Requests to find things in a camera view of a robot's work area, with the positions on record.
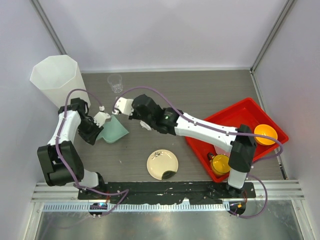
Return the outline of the green dustpan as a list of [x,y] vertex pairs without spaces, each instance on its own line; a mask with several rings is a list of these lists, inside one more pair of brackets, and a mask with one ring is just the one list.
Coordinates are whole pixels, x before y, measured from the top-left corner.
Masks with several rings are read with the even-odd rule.
[[113,144],[122,137],[129,134],[129,131],[119,122],[119,120],[111,115],[110,120],[103,124],[102,131],[98,134],[96,140],[104,140],[108,144]]

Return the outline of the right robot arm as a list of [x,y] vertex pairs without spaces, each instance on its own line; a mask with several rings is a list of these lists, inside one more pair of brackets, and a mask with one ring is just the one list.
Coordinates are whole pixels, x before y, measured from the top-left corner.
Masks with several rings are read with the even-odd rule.
[[257,148],[247,125],[227,127],[200,120],[173,107],[162,108],[145,94],[129,100],[128,106],[129,119],[141,120],[161,134],[193,138],[228,152],[226,193],[233,198],[243,193]]

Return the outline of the paper scrap back small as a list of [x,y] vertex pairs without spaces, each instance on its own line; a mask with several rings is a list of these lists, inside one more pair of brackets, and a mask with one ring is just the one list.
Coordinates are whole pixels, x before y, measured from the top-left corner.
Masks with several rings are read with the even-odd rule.
[[152,130],[152,128],[151,128],[147,123],[145,123],[145,122],[142,121],[142,120],[139,122],[139,124],[140,124],[140,126],[141,126],[142,128],[146,129],[147,131],[151,131],[151,130]]

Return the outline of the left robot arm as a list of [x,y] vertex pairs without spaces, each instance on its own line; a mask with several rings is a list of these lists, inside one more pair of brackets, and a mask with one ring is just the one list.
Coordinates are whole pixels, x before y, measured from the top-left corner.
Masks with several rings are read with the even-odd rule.
[[49,142],[37,149],[37,157],[48,186],[75,184],[81,191],[100,200],[107,192],[107,185],[98,172],[85,170],[74,146],[76,134],[88,144],[94,145],[104,129],[89,116],[88,103],[73,98],[67,106],[58,110],[58,125]]

